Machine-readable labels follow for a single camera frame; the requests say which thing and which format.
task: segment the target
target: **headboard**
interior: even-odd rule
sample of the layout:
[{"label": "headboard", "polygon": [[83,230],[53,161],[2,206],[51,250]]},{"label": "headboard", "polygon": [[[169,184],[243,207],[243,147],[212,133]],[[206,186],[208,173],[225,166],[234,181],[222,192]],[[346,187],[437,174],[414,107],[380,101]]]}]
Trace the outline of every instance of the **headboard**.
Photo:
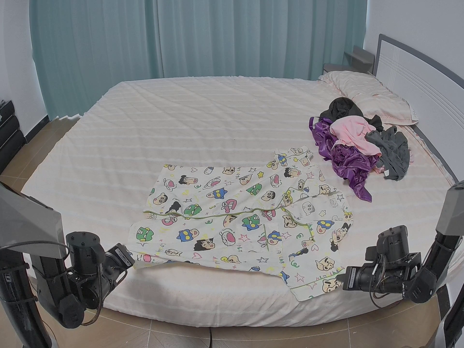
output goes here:
[{"label": "headboard", "polygon": [[408,101],[415,131],[457,180],[464,179],[464,80],[427,55],[379,35],[374,76]]}]

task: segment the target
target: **pillowcase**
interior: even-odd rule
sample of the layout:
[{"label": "pillowcase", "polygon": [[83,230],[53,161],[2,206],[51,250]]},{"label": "pillowcase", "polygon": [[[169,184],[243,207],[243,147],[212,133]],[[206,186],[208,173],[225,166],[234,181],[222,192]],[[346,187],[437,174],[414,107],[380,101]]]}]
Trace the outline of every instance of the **pillowcase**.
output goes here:
[{"label": "pillowcase", "polygon": [[350,98],[365,117],[379,115],[383,123],[413,125],[418,119],[409,103],[393,94],[374,76],[351,71],[332,71],[319,77]]}]

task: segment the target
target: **bed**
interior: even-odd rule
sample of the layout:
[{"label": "bed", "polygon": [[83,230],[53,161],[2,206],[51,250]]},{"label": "bed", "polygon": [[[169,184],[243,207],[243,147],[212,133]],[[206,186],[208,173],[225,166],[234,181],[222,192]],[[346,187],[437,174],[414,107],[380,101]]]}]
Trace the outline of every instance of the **bed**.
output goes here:
[{"label": "bed", "polygon": [[[429,127],[431,115],[421,106],[436,100],[418,95],[420,89],[415,90],[417,85],[411,81],[399,81],[402,73],[413,72],[408,61],[431,65],[399,44],[385,36],[379,40],[380,61],[375,70],[391,91],[409,101],[418,114],[420,129],[437,147],[441,142],[434,139],[437,125]],[[403,60],[403,51],[413,59]],[[421,78],[423,69],[413,69],[414,79]],[[455,83],[446,74],[444,77]],[[428,86],[437,89],[440,99],[445,98],[445,91],[440,90],[447,84],[442,78],[435,82],[432,78]],[[131,224],[144,218],[146,198],[163,164],[260,166],[275,149],[311,148],[314,140],[308,119],[341,94],[333,84],[299,79],[204,77],[123,82],[111,88],[55,145],[22,192],[61,212],[65,233],[97,233],[108,249],[116,242],[124,243]],[[462,124],[454,123],[452,128],[464,135]],[[366,246],[376,243],[378,233],[398,224],[408,227],[410,251],[425,256],[446,190],[456,175],[463,178],[450,168],[456,166],[456,157],[450,155],[448,146],[442,143],[432,154],[417,130],[409,126],[399,126],[399,130],[408,138],[414,162],[401,181],[371,173],[366,188],[373,196],[372,203],[359,200],[335,175],[330,161],[317,153],[313,158],[328,183],[347,196],[356,215],[355,225],[341,244],[350,248],[349,264],[361,265]],[[437,156],[445,157],[447,164]],[[463,262],[461,248],[449,276],[455,275]],[[398,295],[390,295],[382,299],[383,305],[398,299]],[[337,289],[298,302],[279,277],[176,263],[132,270],[104,305],[191,326],[307,326],[375,308],[367,293]]]}]

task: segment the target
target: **wall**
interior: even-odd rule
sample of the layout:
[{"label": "wall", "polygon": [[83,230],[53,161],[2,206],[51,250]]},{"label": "wall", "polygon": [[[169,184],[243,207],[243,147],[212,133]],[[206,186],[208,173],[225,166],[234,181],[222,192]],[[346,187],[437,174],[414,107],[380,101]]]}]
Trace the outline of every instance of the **wall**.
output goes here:
[{"label": "wall", "polygon": [[24,135],[47,115],[32,60],[29,0],[0,0],[0,99],[13,100]]},{"label": "wall", "polygon": [[[368,0],[364,48],[376,53],[379,34],[383,33],[464,78],[463,16],[464,0]],[[447,281],[451,303],[463,282],[464,269]],[[464,348],[464,337],[456,348]]]}]

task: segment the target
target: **curtain fold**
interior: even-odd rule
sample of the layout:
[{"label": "curtain fold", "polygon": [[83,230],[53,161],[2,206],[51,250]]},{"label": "curtain fold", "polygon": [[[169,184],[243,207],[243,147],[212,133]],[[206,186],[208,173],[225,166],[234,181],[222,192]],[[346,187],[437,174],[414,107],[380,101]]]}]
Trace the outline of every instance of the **curtain fold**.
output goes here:
[{"label": "curtain fold", "polygon": [[50,117],[86,112],[120,81],[316,79],[363,45],[367,0],[30,0]]}]

